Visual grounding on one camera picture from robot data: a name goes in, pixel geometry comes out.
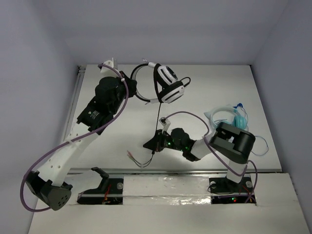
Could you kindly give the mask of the white black headphones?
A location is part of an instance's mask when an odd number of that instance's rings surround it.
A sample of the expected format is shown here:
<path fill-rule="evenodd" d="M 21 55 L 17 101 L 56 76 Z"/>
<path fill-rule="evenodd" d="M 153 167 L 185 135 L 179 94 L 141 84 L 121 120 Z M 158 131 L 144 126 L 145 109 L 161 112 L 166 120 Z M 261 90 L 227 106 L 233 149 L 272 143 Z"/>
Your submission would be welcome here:
<path fill-rule="evenodd" d="M 153 82 L 156 98 L 147 99 L 142 96 L 138 89 L 135 96 L 146 103 L 170 104 L 184 95 L 185 88 L 191 83 L 190 77 L 179 80 L 175 72 L 166 65 L 144 60 L 145 63 L 138 65 L 131 73 L 130 79 L 136 80 L 137 74 L 143 67 L 153 68 Z"/>

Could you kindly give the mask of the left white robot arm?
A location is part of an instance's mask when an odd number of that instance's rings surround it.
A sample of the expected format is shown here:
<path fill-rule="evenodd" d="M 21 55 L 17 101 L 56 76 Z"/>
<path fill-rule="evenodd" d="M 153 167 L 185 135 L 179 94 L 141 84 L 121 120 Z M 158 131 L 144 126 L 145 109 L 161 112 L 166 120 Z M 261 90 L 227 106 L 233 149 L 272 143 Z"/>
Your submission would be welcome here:
<path fill-rule="evenodd" d="M 27 210 L 34 213 L 57 211 L 68 202 L 73 187 L 65 182 L 68 172 L 86 148 L 121 115 L 136 91 L 137 81 L 123 72 L 99 81 L 94 97 L 77 117 L 68 137 L 38 159 L 24 175 L 20 200 Z M 23 196 L 25 186 L 47 207 L 40 210 L 28 207 Z"/>

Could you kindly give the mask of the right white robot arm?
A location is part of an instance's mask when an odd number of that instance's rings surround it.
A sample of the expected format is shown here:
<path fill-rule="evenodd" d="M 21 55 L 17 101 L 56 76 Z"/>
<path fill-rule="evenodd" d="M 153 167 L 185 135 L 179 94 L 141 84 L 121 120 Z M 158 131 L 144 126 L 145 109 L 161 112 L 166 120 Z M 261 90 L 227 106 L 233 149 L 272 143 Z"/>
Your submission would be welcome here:
<path fill-rule="evenodd" d="M 160 123 L 163 128 L 156 130 L 153 138 L 143 144 L 145 149 L 153 153 L 161 152 L 165 148 L 181 151 L 182 156 L 191 162 L 213 153 L 228 169 L 226 188 L 235 192 L 242 187 L 242 178 L 255 142 L 253 134 L 222 122 L 213 134 L 207 133 L 202 139 L 193 140 L 182 128 L 174 128 L 168 133 L 171 125 L 169 120 L 162 118 Z"/>

